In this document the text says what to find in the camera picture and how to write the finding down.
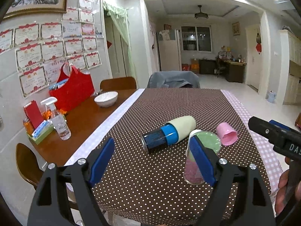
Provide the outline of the person's right hand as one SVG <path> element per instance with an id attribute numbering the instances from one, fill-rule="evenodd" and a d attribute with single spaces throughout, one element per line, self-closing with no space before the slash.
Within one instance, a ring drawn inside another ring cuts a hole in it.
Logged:
<path id="1" fill-rule="evenodd" d="M 284 199 L 287 190 L 288 178 L 289 178 L 289 169 L 283 172 L 279 179 L 279 183 L 278 183 L 279 190 L 275 198 L 275 206 L 274 206 L 276 215 L 279 215 L 285 207 Z M 300 201 L 300 198 L 301 198 L 301 188 L 299 183 L 298 186 L 295 188 L 295 199 L 297 201 Z"/>

